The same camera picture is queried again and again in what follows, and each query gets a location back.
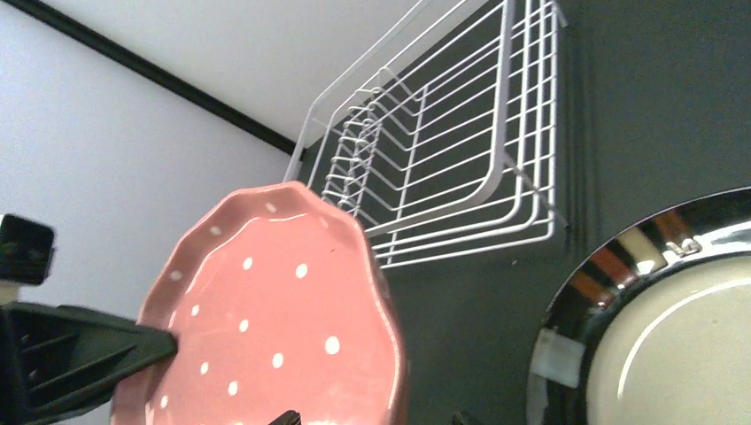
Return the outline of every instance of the dark gray wall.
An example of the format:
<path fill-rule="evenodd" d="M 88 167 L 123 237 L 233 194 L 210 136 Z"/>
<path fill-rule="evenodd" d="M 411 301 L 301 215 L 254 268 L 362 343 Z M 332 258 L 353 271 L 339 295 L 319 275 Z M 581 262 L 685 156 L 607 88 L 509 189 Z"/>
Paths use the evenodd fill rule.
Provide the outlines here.
<path fill-rule="evenodd" d="M 460 407 L 524 423 L 538 320 L 584 255 L 662 208 L 751 184 L 749 2 L 563 6 L 569 248 L 387 272 L 412 359 L 411 423 L 448 423 Z"/>

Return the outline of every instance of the white polka dot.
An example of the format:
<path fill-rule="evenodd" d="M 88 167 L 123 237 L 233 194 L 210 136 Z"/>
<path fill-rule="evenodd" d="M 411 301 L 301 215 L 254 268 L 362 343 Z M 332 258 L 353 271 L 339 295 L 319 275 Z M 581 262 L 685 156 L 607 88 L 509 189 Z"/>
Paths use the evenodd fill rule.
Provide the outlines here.
<path fill-rule="evenodd" d="M 297 269 L 295 269 L 295 275 L 298 277 L 298 279 L 302 279 L 307 274 L 307 264 L 303 263 L 298 266 Z"/>
<path fill-rule="evenodd" d="M 330 336 L 329 339 L 326 340 L 326 352 L 328 354 L 334 355 L 339 352 L 339 338 L 335 336 Z"/>
<path fill-rule="evenodd" d="M 279 367 L 282 367 L 283 364 L 284 364 L 284 356 L 280 352 L 278 352 L 271 359 L 271 366 L 273 366 L 274 369 L 278 369 Z"/>

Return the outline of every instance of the white wall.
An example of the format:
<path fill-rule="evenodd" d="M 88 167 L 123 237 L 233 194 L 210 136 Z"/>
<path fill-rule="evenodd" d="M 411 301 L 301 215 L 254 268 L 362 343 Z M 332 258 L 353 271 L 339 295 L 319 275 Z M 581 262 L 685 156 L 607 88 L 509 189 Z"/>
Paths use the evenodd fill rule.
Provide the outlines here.
<path fill-rule="evenodd" d="M 52 276 L 23 300 L 135 317 L 182 233 L 288 159 L 0 3 L 0 212 L 58 233 Z"/>
<path fill-rule="evenodd" d="M 44 2 L 297 140 L 314 99 L 417 0 Z M 473 9 L 483 3 L 470 0 L 459 14 L 468 12 L 468 5 Z M 337 91 L 318 118 L 328 121 L 365 79 L 456 4 L 457 0 L 428 2 L 399 41 L 368 61 L 361 80 Z M 448 21 L 461 21 L 454 18 Z M 440 26 L 437 34 L 427 36 L 430 42 L 422 47 L 418 43 L 406 56 L 418 58 L 451 28 Z"/>

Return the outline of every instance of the dish rack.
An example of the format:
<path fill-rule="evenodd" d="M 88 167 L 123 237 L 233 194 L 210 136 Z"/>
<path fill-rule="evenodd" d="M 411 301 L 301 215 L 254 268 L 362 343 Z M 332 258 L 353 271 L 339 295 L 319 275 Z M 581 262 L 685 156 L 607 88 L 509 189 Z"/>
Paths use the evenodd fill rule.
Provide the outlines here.
<path fill-rule="evenodd" d="M 316 98 L 285 181 L 358 218 L 384 268 L 549 239 L 565 25 L 555 1 L 419 1 Z"/>

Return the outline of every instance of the small dark box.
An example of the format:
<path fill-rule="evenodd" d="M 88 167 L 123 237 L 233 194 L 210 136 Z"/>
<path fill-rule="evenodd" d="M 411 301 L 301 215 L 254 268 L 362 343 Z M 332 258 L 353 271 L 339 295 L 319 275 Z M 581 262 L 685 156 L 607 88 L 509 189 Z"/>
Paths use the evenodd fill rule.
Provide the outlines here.
<path fill-rule="evenodd" d="M 54 243 L 51 227 L 0 215 L 0 280 L 41 285 L 50 273 Z"/>

